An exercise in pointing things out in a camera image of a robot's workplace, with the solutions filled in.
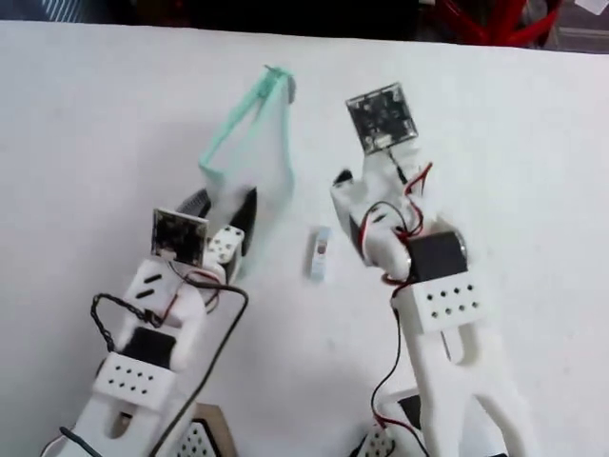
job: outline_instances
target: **cable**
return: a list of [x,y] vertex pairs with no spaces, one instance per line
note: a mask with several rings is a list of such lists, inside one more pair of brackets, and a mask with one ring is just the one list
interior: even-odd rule
[[80,446],[88,455],[91,455],[93,457],[102,457],[102,454],[97,452],[85,440],[83,440],[80,436],[78,436],[69,428],[59,427],[59,431],[61,431],[61,434],[68,438],[70,441]]
[[412,207],[412,209],[417,214],[417,219],[419,221],[417,223],[417,226],[414,227],[411,231],[408,232],[408,237],[410,237],[410,236],[417,236],[417,235],[419,235],[422,232],[422,221],[423,221],[422,211],[419,208],[419,206],[415,202],[412,201],[412,198],[410,198],[410,197],[406,197],[406,198],[410,202],[410,206]]
[[398,164],[398,161],[396,160],[396,158],[391,153],[391,149],[387,150],[387,154],[389,154],[389,158],[391,159],[391,162],[393,162],[393,165],[396,166],[396,171],[398,172],[398,177],[400,178],[400,181],[402,181],[402,184],[404,184],[404,185],[408,184],[408,180],[406,179],[406,175],[403,174],[403,169],[402,169],[402,167],[400,167],[400,164]]
[[412,426],[410,426],[404,422],[396,421],[395,419],[391,419],[391,418],[382,416],[381,414],[379,414],[379,412],[377,411],[377,408],[376,408],[377,393],[379,392],[381,387],[384,385],[384,383],[386,383],[387,380],[391,376],[393,376],[393,373],[395,373],[396,369],[398,368],[398,364],[400,363],[400,357],[402,356],[402,335],[400,333],[400,314],[396,310],[394,310],[394,314],[395,314],[395,318],[396,318],[396,327],[398,329],[398,350],[396,353],[396,361],[394,362],[393,367],[389,370],[389,372],[385,375],[385,377],[377,384],[377,386],[372,391],[372,396],[370,397],[370,408],[372,409],[372,415],[374,416],[374,418],[376,419],[376,421],[379,423],[379,425],[381,427],[386,428],[386,424],[393,424],[395,426],[405,428],[412,434],[412,436],[415,437],[415,439],[417,440],[417,443],[419,444],[419,447],[421,448],[422,453],[426,457],[429,457],[429,453],[427,452],[427,449],[421,442],[419,435],[417,434],[417,432],[415,431],[415,429]]
[[[201,276],[204,276],[204,277],[206,277],[206,278],[209,278],[209,279],[211,279],[211,280],[215,281],[215,282],[216,282],[216,284],[220,284],[220,279],[219,279],[217,276],[212,275],[211,273],[208,273],[207,271],[200,271],[200,270],[194,269],[194,270],[189,271],[189,272],[188,272],[188,274],[187,274],[187,275],[186,275],[186,277],[185,277],[185,276],[183,276],[182,274],[180,274],[180,272],[177,270],[177,268],[176,268],[176,267],[175,267],[175,266],[174,266],[174,265],[173,265],[171,262],[167,262],[167,265],[168,265],[168,266],[171,268],[171,270],[172,270],[172,271],[173,271],[173,272],[174,272],[174,273],[175,273],[175,274],[176,274],[176,275],[177,275],[177,276],[178,276],[180,279],[182,279],[182,282],[183,282],[183,283],[187,283],[187,279],[186,279],[186,277],[188,277],[190,274],[193,274],[193,273],[194,273],[194,274],[199,274],[199,275],[201,275]],[[219,296],[219,295],[220,295],[220,291],[219,291],[219,290],[215,290],[215,291],[213,292],[213,294],[211,295],[211,297],[209,297],[209,298],[206,300],[206,302],[205,302],[205,307],[206,307],[206,310],[207,310],[207,314],[211,314],[213,311],[215,311],[215,309],[216,309],[216,308],[218,307],[218,305],[220,304],[220,296]],[[167,311],[166,311],[166,316],[169,314],[169,311],[170,311],[170,309],[168,308],[168,309],[167,309]]]
[[425,187],[425,179],[427,179],[427,174],[429,173],[429,171],[431,170],[431,168],[433,166],[434,166],[433,162],[429,162],[425,166],[425,168],[421,170],[421,172],[419,174],[417,174],[414,178],[412,178],[410,180],[410,182],[404,188],[403,194],[408,195],[410,192],[412,192],[412,188],[420,181],[422,181],[422,187],[421,187],[421,194],[422,194],[422,190]]
[[154,445],[154,447],[152,448],[152,451],[149,454],[150,457],[155,456],[157,454],[157,452],[161,449],[161,446],[165,443],[165,441],[167,440],[167,437],[169,436],[171,431],[175,428],[175,426],[178,424],[178,422],[180,422],[180,419],[182,418],[182,416],[184,416],[184,414],[186,413],[186,411],[188,410],[190,405],[195,401],[195,399],[197,398],[197,396],[199,395],[201,390],[203,390],[203,387],[206,385],[207,380],[209,379],[209,376],[211,375],[211,372],[213,371],[214,367],[216,366],[216,363],[218,362],[218,359],[220,358],[220,355],[222,354],[222,351],[224,350],[226,343],[227,343],[228,339],[230,338],[230,335],[232,334],[234,329],[239,324],[239,321],[241,320],[244,312],[246,311],[247,305],[249,304],[249,296],[247,295],[247,292],[245,292],[242,288],[236,288],[234,286],[230,286],[230,285],[226,285],[226,284],[199,283],[197,281],[193,281],[193,280],[189,279],[188,276],[181,276],[176,270],[174,270],[174,271],[181,278],[183,278],[187,284],[190,284],[191,286],[194,286],[196,288],[211,289],[211,290],[217,290],[217,291],[227,290],[229,292],[238,293],[242,297],[244,297],[244,303],[243,303],[241,309],[239,310],[239,312],[237,313],[237,315],[235,316],[235,319],[233,319],[232,323],[230,324],[230,327],[226,331],[226,334],[225,334],[223,340],[221,341],[220,345],[216,349],[216,352],[214,353],[213,358],[211,359],[211,363],[209,364],[209,367],[207,368],[207,371],[206,371],[203,379],[201,380],[201,383],[199,383],[199,386],[197,386],[192,391],[192,393],[190,394],[188,399],[185,401],[184,405],[180,408],[180,410],[178,411],[176,416],[169,423],[169,425],[167,426],[167,428],[165,429],[163,434],[161,434],[161,437],[157,441],[156,445]]
[[398,209],[398,207],[396,207],[392,203],[386,202],[384,200],[380,200],[380,201],[372,204],[372,206],[363,215],[362,224],[360,225],[360,233],[358,236],[358,248],[360,249],[360,252],[362,253],[362,257],[366,262],[368,260],[368,257],[365,253],[365,249],[363,248],[363,246],[365,243],[365,235],[368,230],[368,217],[380,205],[386,205],[386,206],[390,207],[391,209],[393,209],[396,212],[396,214],[398,214],[398,216],[400,217],[400,221],[402,222],[402,227],[403,227],[404,232],[408,233],[408,225],[406,224],[406,220],[403,218],[402,212]]
[[118,305],[119,307],[122,307],[122,308],[126,309],[127,311],[129,311],[130,313],[135,314],[135,316],[140,321],[143,321],[147,324],[152,324],[152,326],[155,328],[158,328],[163,324],[163,321],[161,320],[161,318],[159,318],[159,316],[157,316],[154,313],[143,312],[140,309],[136,308],[134,305],[130,305],[125,300],[122,300],[118,297],[110,295],[109,293],[98,293],[97,295],[95,295],[93,297],[93,301],[91,303],[90,314],[91,314],[91,317],[93,318],[93,322],[95,322],[95,325],[97,326],[97,328],[99,328],[99,331],[102,334],[102,337],[104,337],[104,340],[106,340],[106,347],[108,348],[108,352],[113,352],[115,350],[116,346],[114,345],[114,340],[112,339],[112,334],[109,332],[109,330],[106,329],[106,327],[104,327],[104,324],[102,323],[99,316],[97,315],[97,307],[102,298],[105,298],[106,300],[110,300],[110,302],[113,302],[114,304]]
[[47,455],[49,455],[49,451],[51,449],[53,449],[53,447],[59,443],[61,440],[65,439],[66,437],[63,434],[59,434],[57,435],[55,438],[53,438],[52,440],[50,440],[40,451],[40,456],[39,457],[47,457]]

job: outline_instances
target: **black wire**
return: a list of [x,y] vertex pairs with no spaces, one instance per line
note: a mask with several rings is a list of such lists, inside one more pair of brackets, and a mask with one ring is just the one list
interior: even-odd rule
[[227,290],[229,292],[238,293],[242,297],[244,297],[244,303],[243,303],[241,309],[239,310],[239,312],[237,313],[237,315],[235,316],[235,319],[233,319],[232,324],[230,324],[230,327],[226,331],[225,337],[223,338],[222,342],[216,349],[216,352],[214,353],[213,358],[211,359],[211,363],[209,364],[209,367],[207,368],[206,374],[204,375],[203,379],[201,380],[201,383],[199,383],[199,386],[197,386],[192,391],[192,393],[190,394],[188,399],[185,401],[184,405],[180,408],[180,410],[178,411],[176,416],[169,423],[169,425],[167,426],[167,428],[165,429],[165,431],[163,432],[163,434],[157,441],[156,445],[154,445],[154,447],[152,448],[152,451],[149,454],[150,457],[155,456],[157,454],[157,452],[161,449],[161,446],[165,443],[165,441],[167,440],[167,437],[169,436],[171,431],[178,424],[178,422],[180,421],[182,416],[184,416],[184,414],[186,413],[186,411],[188,410],[188,408],[190,407],[192,402],[195,401],[195,399],[197,398],[197,396],[199,395],[201,390],[203,390],[203,387],[206,385],[207,379],[209,379],[211,372],[213,371],[214,367],[216,366],[216,363],[218,362],[218,359],[220,358],[220,355],[222,354],[222,351],[224,350],[226,343],[228,342],[228,339],[230,338],[230,335],[232,334],[233,330],[239,324],[239,321],[241,320],[241,317],[243,316],[244,312],[246,311],[247,305],[249,304],[249,296],[247,295],[247,292],[245,292],[242,288],[236,288],[234,286],[229,286],[229,285],[225,285],[225,284],[200,283],[198,281],[192,281],[187,276],[180,275],[173,266],[171,266],[171,267],[175,271],[175,273],[178,274],[178,276],[180,276],[184,280],[184,282],[186,282],[187,284],[190,284],[191,286],[194,286],[196,288],[202,288],[202,289],[211,289],[211,290],[217,290],[217,291]]
[[[379,412],[377,411],[377,407],[376,407],[377,393],[379,392],[381,387],[384,385],[384,383],[386,383],[387,380],[391,376],[393,376],[393,373],[395,373],[396,369],[398,368],[398,364],[400,363],[400,357],[402,357],[402,335],[400,332],[400,315],[398,314],[398,311],[396,311],[395,309],[393,312],[396,317],[396,327],[398,328],[398,350],[396,353],[396,361],[393,363],[393,367],[389,370],[389,372],[385,375],[385,377],[377,384],[377,386],[372,391],[372,396],[370,397],[370,408],[372,409],[372,414],[374,415],[375,419],[377,416],[381,416],[381,414],[379,414]],[[419,438],[417,433],[415,433],[415,431],[410,428],[407,428],[407,427],[405,427],[405,428],[406,428],[406,430],[408,430],[410,432],[410,434],[412,434],[412,436],[415,437],[415,439],[417,440],[417,443],[419,444],[419,447],[421,448],[422,453],[425,454],[426,457],[429,457],[429,452],[427,452],[427,449],[421,442],[421,439]]]
[[403,218],[402,212],[394,204],[386,202],[384,200],[380,200],[380,201],[372,204],[372,206],[370,206],[368,211],[365,212],[365,215],[363,216],[362,222],[365,222],[365,220],[368,218],[370,213],[372,211],[374,211],[380,205],[386,205],[386,206],[390,207],[391,209],[393,209],[395,211],[395,213],[398,214],[398,217],[400,217],[400,221],[402,222],[402,228],[403,228],[404,232],[408,233],[408,225],[406,224],[406,220]]
[[393,165],[396,166],[396,171],[398,172],[398,177],[400,178],[400,181],[402,181],[402,184],[404,184],[404,185],[408,184],[408,180],[406,179],[406,175],[403,174],[403,169],[402,169],[402,167],[400,167],[400,164],[398,164],[398,161],[396,160],[396,158],[391,153],[391,149],[389,149],[387,151],[387,153],[389,154],[389,158],[391,159],[391,162],[393,162]]
[[113,302],[114,304],[118,305],[119,307],[122,307],[122,308],[126,309],[127,311],[129,311],[130,313],[135,314],[135,316],[140,321],[143,321],[147,324],[152,324],[156,328],[158,328],[162,323],[161,319],[154,313],[145,313],[145,312],[141,311],[140,309],[136,308],[134,305],[130,305],[125,300],[121,300],[120,298],[110,295],[109,293],[98,293],[97,295],[95,295],[93,297],[93,302],[91,303],[90,314],[91,314],[91,317],[93,318],[93,322],[95,322],[95,325],[97,326],[97,328],[99,328],[99,332],[104,337],[104,340],[106,340],[106,347],[108,348],[108,352],[113,352],[115,350],[116,346],[114,345],[114,340],[112,339],[112,334],[109,332],[109,330],[106,329],[106,327],[104,327],[104,324],[102,323],[101,319],[97,315],[97,307],[102,298],[105,298],[106,300],[110,300],[110,302]]
[[76,443],[80,446],[88,455],[92,455],[93,457],[102,457],[102,454],[97,452],[94,448],[90,446],[85,440],[83,440],[80,436],[74,433],[69,428],[59,427],[59,431],[62,435],[68,438],[70,441]]

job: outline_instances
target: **perforated white plate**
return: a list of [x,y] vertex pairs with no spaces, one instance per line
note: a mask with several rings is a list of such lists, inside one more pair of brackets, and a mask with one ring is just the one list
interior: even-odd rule
[[363,440],[358,457],[398,457],[395,441],[387,434],[387,430],[374,423]]
[[216,457],[213,446],[207,436],[206,428],[198,423],[190,424],[182,441],[176,447],[175,457]]
[[171,393],[175,373],[112,352],[93,384],[93,390],[140,407],[159,411]]

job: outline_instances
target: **small white block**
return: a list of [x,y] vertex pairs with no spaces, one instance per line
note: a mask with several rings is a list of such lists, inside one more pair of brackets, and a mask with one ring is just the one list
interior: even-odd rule
[[317,232],[310,271],[310,276],[313,281],[323,281],[325,278],[327,263],[327,244],[330,239],[331,233],[332,229],[330,227],[322,227]]

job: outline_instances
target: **red and black wire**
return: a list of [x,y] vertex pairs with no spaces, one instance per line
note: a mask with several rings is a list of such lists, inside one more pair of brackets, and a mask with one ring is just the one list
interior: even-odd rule
[[372,391],[372,395],[370,396],[370,408],[372,409],[372,415],[373,415],[375,421],[377,421],[377,423],[379,424],[379,426],[381,426],[382,428],[387,428],[387,424],[391,424],[393,426],[405,428],[406,430],[408,430],[410,432],[410,434],[412,434],[412,436],[415,438],[415,440],[417,440],[417,444],[421,448],[421,451],[425,455],[425,457],[429,457],[429,452],[427,452],[427,449],[425,448],[424,444],[422,443],[421,438],[419,438],[419,434],[412,426],[410,426],[406,422],[398,421],[396,419],[392,419],[390,417],[381,415],[376,407],[377,393],[379,392],[381,387],[384,385],[384,383],[386,383],[387,380],[391,376],[393,376],[393,373],[395,373],[396,369],[398,368],[398,364],[400,363],[400,357],[402,356],[402,336],[401,336],[401,332],[400,332],[400,315],[398,314],[398,311],[396,311],[396,310],[394,310],[394,313],[395,313],[395,318],[396,318],[396,327],[398,329],[398,350],[396,353],[396,360],[393,364],[393,367],[389,370],[389,372],[384,376],[384,378],[377,384],[377,386]]

